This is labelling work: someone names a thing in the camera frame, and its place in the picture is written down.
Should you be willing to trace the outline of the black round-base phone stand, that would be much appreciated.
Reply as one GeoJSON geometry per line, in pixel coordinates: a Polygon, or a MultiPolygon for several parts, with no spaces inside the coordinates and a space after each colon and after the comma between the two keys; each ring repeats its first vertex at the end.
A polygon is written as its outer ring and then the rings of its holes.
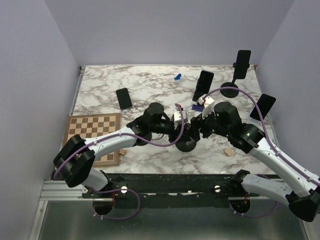
{"type": "Polygon", "coordinates": [[[136,143],[135,143],[136,146],[145,146],[152,139],[151,132],[137,133],[136,135],[138,136],[136,143]]]}

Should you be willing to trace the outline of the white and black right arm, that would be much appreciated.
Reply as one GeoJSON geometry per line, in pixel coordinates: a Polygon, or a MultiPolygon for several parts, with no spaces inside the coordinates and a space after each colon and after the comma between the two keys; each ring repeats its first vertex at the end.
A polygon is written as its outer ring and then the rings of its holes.
{"type": "Polygon", "coordinates": [[[226,137],[230,144],[264,163],[283,183],[255,176],[240,170],[230,183],[230,191],[241,196],[245,192],[268,197],[288,206],[290,211],[306,222],[312,222],[320,212],[320,177],[299,165],[279,149],[253,124],[243,123],[237,108],[228,101],[199,98],[202,113],[191,119],[191,126],[208,138],[212,134],[226,137]]]}

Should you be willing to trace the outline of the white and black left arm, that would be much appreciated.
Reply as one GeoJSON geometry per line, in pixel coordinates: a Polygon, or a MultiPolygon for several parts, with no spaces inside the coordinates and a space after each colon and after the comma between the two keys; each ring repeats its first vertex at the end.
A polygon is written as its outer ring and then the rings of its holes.
{"type": "Polygon", "coordinates": [[[153,102],[142,116],[115,132],[91,138],[71,137],[53,160],[56,168],[53,178],[62,177],[70,188],[83,185],[99,197],[107,197],[111,191],[109,179],[103,171],[93,168],[94,162],[125,148],[147,144],[169,147],[180,142],[188,117],[180,104],[175,107],[169,118],[164,107],[153,102]]]}

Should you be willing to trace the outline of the teal smartphone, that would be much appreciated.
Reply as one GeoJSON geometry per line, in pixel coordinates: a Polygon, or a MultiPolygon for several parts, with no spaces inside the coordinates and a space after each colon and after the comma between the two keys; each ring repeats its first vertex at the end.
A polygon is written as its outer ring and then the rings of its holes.
{"type": "Polygon", "coordinates": [[[115,91],[120,109],[128,110],[133,107],[129,91],[127,88],[121,88],[115,91]]]}

